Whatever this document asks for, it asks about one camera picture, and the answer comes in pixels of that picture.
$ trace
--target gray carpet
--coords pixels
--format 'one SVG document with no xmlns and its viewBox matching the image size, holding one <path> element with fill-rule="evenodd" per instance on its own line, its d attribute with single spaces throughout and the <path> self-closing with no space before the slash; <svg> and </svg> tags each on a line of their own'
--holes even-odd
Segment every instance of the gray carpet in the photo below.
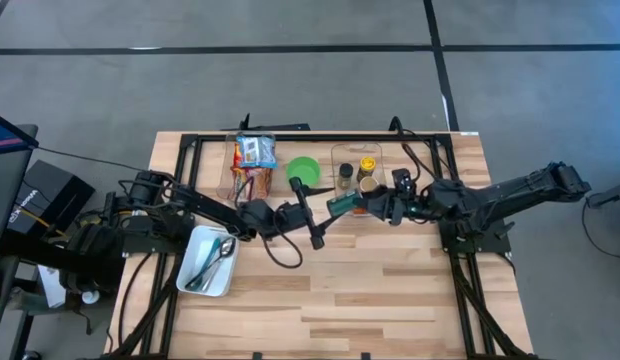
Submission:
<svg viewBox="0 0 620 360">
<path fill-rule="evenodd" d="M 434 0 L 444 44 L 620 42 L 619 1 Z M 11 0 L 0 48 L 429 43 L 412 0 Z M 479 131 L 494 181 L 551 160 L 594 191 L 620 183 L 620 52 L 447 53 L 462 131 Z M 40 127 L 42 146 L 145 167 L 157 131 L 307 122 L 379 130 L 393 115 L 413 130 L 447 129 L 431 53 L 0 56 L 0 114 Z M 42 152 L 98 192 L 133 175 Z M 554 359 L 620 359 L 620 260 L 582 231 L 580 204 L 514 216 L 517 280 L 535 351 Z M 620 253 L 620 206 L 587 214 Z M 7 314 L 0 359 L 18 314 Z M 35 320 L 28 348 L 48 359 L 97 356 L 97 333 L 62 314 Z"/>
</svg>

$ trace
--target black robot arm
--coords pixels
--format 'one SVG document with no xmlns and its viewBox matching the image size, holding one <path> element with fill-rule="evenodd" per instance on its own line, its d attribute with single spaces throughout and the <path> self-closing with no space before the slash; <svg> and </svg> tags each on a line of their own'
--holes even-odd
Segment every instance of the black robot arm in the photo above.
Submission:
<svg viewBox="0 0 620 360">
<path fill-rule="evenodd" d="M 436 179 L 419 195 L 408 170 L 394 170 L 392 176 L 394 189 L 379 187 L 355 200 L 356 205 L 395 226 L 403 218 L 454 222 L 461 238 L 481 236 L 495 221 L 540 203 L 576 202 L 590 191 L 574 167 L 562 162 L 482 189 Z"/>
<path fill-rule="evenodd" d="M 259 234 L 264 239 L 307 227 L 315 250 L 324 246 L 323 235 L 327 227 L 339 216 L 315 224 L 307 196 L 332 191 L 332 188 L 311 189 L 298 177 L 289 180 L 298 203 L 284 203 L 276 210 L 264 200 L 255 199 L 237 204 L 237 209 L 224 205 L 190 186 L 177 183 L 171 175 L 156 172 L 139 172 L 135 180 L 123 180 L 124 197 L 107 196 L 103 216 L 122 210 L 142 210 L 146 216 L 128 220 L 124 231 L 123 252 L 168 252 L 185 250 L 189 234 L 194 228 L 192 215 L 199 215 L 224 226 L 228 233 L 240 240 L 250 241 Z"/>
</svg>

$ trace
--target computer monitor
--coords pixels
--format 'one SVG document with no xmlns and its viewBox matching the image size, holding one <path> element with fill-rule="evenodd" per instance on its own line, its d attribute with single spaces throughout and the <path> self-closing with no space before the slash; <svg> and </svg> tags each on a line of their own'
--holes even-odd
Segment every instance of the computer monitor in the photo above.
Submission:
<svg viewBox="0 0 620 360">
<path fill-rule="evenodd" d="M 39 142 L 0 116 L 0 154 L 36 148 Z"/>
</svg>

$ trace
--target yellow lid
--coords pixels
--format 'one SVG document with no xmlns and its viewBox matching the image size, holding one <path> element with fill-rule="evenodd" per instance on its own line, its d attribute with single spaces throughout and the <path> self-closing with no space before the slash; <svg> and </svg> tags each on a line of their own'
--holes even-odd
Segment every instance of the yellow lid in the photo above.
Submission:
<svg viewBox="0 0 620 360">
<path fill-rule="evenodd" d="M 363 169 L 364 171 L 370 171 L 370 170 L 374 170 L 376 162 L 374 161 L 373 157 L 366 156 L 361 159 L 360 165 L 361 165 L 361 169 Z"/>
</svg>

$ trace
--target black box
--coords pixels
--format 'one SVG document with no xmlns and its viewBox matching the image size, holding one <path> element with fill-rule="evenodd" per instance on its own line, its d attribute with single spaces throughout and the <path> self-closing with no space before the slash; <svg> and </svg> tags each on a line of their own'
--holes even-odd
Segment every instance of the black box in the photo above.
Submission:
<svg viewBox="0 0 620 360">
<path fill-rule="evenodd" d="M 38 160 L 26 172 L 15 203 L 61 231 L 68 229 L 94 188 L 65 170 Z M 14 206 L 8 228 L 34 238 L 46 227 Z"/>
</svg>

